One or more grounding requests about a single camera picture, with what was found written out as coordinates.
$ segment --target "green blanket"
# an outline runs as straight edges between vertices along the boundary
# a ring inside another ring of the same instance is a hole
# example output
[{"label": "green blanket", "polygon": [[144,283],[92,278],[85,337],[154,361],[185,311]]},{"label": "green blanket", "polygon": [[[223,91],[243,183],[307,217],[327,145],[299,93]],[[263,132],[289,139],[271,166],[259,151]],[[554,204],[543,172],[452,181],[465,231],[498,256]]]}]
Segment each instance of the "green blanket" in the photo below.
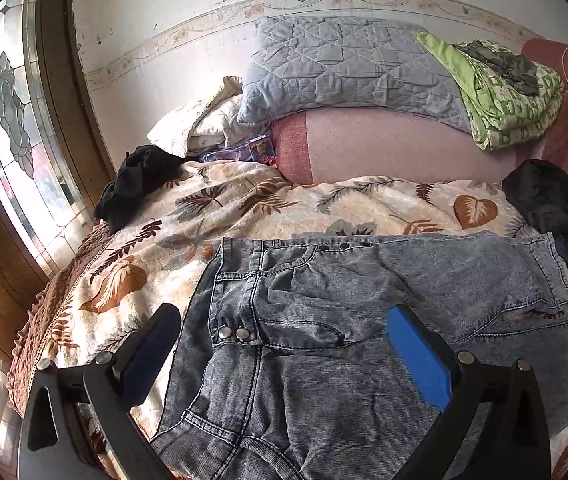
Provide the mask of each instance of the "green blanket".
[{"label": "green blanket", "polygon": [[[475,144],[481,149],[499,150],[541,137],[555,122],[564,97],[564,84],[551,68],[535,63],[539,95],[526,97],[484,63],[446,41],[428,32],[419,32],[416,38],[458,83]],[[509,52],[491,41],[480,43],[493,52]]]}]

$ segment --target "dark gray cloth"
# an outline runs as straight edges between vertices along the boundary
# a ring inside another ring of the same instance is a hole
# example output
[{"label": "dark gray cloth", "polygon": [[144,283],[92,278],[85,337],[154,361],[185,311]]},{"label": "dark gray cloth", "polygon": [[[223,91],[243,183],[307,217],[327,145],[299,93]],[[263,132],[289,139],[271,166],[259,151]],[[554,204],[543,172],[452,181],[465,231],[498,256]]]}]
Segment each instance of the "dark gray cloth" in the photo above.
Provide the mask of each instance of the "dark gray cloth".
[{"label": "dark gray cloth", "polygon": [[557,252],[568,266],[568,174],[555,164],[532,158],[507,175],[502,189],[528,224],[553,234]]},{"label": "dark gray cloth", "polygon": [[224,238],[153,448],[195,480],[392,478],[438,414],[387,341],[398,303],[454,351],[531,362],[551,434],[568,424],[568,272],[550,235]]},{"label": "dark gray cloth", "polygon": [[488,65],[520,94],[528,97],[539,95],[536,75],[538,69],[524,56],[516,56],[512,52],[493,52],[477,40],[465,46],[456,44],[454,47]]},{"label": "dark gray cloth", "polygon": [[104,188],[95,206],[95,219],[103,218],[108,232],[115,234],[128,225],[142,198],[175,178],[179,167],[188,160],[197,159],[171,155],[152,144],[139,146],[132,154],[126,152],[117,178]]}]

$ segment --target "floral wallpaper border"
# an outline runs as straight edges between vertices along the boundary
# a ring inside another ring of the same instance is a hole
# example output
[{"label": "floral wallpaper border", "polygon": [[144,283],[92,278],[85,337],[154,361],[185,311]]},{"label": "floral wallpaper border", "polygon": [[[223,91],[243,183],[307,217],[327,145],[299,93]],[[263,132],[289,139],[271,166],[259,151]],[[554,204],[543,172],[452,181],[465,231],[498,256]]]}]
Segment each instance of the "floral wallpaper border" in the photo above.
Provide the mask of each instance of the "floral wallpaper border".
[{"label": "floral wallpaper border", "polygon": [[116,79],[166,52],[228,28],[255,22],[261,16],[321,14],[352,11],[357,16],[379,16],[379,11],[444,18],[492,32],[516,44],[539,36],[497,14],[456,0],[246,0],[205,12],[160,32],[150,40],[85,75],[88,90],[104,88]]}]

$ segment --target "wooden window frame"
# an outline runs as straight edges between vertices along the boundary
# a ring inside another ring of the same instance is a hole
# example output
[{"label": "wooden window frame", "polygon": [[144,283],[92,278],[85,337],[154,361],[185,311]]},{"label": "wooden window frame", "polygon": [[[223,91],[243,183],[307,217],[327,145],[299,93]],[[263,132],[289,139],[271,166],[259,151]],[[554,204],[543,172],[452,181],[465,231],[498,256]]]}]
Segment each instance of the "wooden window frame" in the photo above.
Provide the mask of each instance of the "wooden window frame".
[{"label": "wooden window frame", "polygon": [[[52,125],[70,173],[92,213],[115,170],[88,96],[76,46],[72,0],[36,0],[38,62]],[[0,358],[11,360],[13,340],[48,278],[26,248],[0,201]]]}]

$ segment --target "jeans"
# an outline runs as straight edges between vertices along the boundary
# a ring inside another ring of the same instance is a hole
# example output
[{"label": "jeans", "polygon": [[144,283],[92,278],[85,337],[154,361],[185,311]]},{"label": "jeans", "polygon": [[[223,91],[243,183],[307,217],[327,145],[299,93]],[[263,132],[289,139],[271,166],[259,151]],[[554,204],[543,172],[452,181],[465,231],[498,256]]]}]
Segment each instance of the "jeans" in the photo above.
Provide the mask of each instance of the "jeans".
[{"label": "jeans", "polygon": [[224,238],[153,448],[198,480],[392,478],[438,414],[387,340],[398,303],[456,352],[528,360],[551,435],[568,424],[568,272],[551,235]]}]

